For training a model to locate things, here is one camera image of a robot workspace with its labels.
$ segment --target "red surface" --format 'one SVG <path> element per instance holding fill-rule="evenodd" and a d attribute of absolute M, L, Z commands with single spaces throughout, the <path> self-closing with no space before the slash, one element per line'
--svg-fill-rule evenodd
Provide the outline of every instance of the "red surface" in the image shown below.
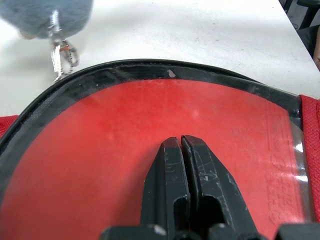
<path fill-rule="evenodd" d="M 5 134 L 5 131 L 10 125 L 17 119 L 18 115 L 14 116 L 2 116 L 0 117 L 0 138 Z"/>
<path fill-rule="evenodd" d="M 315 217 L 320 222 L 320 100 L 302 99 L 305 154 L 309 170 Z"/>
<path fill-rule="evenodd" d="M 140 220 L 162 141 L 202 138 L 234 176 L 258 230 L 304 220 L 288 113 L 251 93 L 186 80 L 128 82 L 92 94 L 34 140 L 8 184 L 1 240 L 97 240 Z"/>

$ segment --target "black clamp jaw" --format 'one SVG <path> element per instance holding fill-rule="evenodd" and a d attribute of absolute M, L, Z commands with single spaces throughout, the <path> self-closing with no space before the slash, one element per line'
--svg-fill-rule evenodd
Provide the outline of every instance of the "black clamp jaw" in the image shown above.
<path fill-rule="evenodd" d="M 140 226 L 108 228 L 100 240 L 267 240 L 238 186 L 206 143 L 165 140 L 146 176 Z M 288 224 L 275 240 L 319 240 L 320 224 Z"/>

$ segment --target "metal clasp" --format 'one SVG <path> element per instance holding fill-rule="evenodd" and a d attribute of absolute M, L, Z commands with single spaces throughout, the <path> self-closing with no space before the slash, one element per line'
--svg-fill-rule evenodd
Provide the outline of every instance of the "metal clasp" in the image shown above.
<path fill-rule="evenodd" d="M 77 49 L 63 36 L 59 23 L 59 12 L 54 10 L 50 16 L 49 39 L 51 44 L 51 59 L 55 72 L 53 83 L 60 81 L 64 76 L 72 73 L 73 68 L 79 65 Z M 64 70 L 61 59 L 64 59 L 69 70 Z"/>

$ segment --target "white table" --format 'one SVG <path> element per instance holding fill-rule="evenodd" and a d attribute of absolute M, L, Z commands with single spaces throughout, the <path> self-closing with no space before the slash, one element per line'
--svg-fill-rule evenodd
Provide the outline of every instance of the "white table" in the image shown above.
<path fill-rule="evenodd" d="M 320 73 L 278 0 L 95 0 L 69 39 L 76 70 L 124 59 L 169 59 L 225 68 L 320 98 Z M 46 40 L 25 40 L 0 20 L 0 116 L 20 114 L 55 77 Z"/>

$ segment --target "gray plush keychain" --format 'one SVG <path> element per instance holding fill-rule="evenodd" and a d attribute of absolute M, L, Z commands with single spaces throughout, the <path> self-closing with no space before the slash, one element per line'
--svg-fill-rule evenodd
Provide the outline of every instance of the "gray plush keychain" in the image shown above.
<path fill-rule="evenodd" d="M 93 0 L 0 0 L 0 16 L 25 38 L 49 38 L 57 82 L 79 63 L 76 49 L 66 38 L 85 27 L 92 5 Z M 61 58 L 70 70 L 62 69 Z"/>

